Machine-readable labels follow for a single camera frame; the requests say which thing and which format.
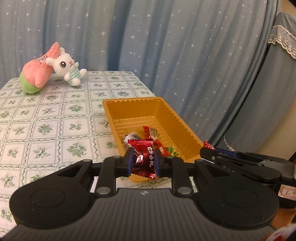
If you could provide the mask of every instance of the plush toy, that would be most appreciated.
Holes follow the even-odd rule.
[[[57,58],[59,53],[60,45],[56,42],[45,55],[25,64],[20,74],[23,93],[34,94],[45,86],[53,72],[53,68],[45,60],[48,57]]]
[[[60,56],[57,59],[47,58],[46,64],[52,66],[59,76],[64,76],[64,80],[71,86],[77,86],[83,76],[86,75],[86,69],[78,69],[79,63],[74,61],[72,57],[65,53],[64,48],[60,48]]]

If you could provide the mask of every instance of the blue curtain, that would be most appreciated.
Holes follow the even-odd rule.
[[[81,68],[133,71],[208,139],[256,74],[248,70],[263,58],[255,52],[276,2],[0,0],[0,87],[58,41]]]

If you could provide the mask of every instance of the red object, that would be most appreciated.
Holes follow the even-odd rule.
[[[132,173],[154,179],[156,173],[154,167],[153,141],[128,140],[128,146],[135,150]]]
[[[145,132],[145,139],[153,139],[154,144],[157,145],[157,148],[159,148],[162,156],[170,156],[170,153],[167,149],[164,148],[164,146],[161,144],[161,142],[158,140],[157,136],[157,130],[151,127],[143,126],[144,132]]]
[[[207,143],[206,141],[204,141],[204,147],[215,150],[215,148],[210,143]]]

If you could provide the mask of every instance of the floral tablecloth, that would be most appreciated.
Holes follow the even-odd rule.
[[[0,90],[1,236],[15,226],[9,199],[17,188],[82,159],[118,155],[103,99],[145,96],[154,95],[127,71],[88,72],[76,87],[53,74],[32,95],[23,94],[18,78],[8,81]],[[170,180],[118,178],[117,187],[170,187]]]

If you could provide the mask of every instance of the patrick star plush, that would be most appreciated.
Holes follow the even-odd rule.
[[[25,64],[20,74],[23,93],[34,94],[45,86],[54,70],[45,60],[48,57],[57,58],[59,53],[60,45],[55,42],[45,55]]]

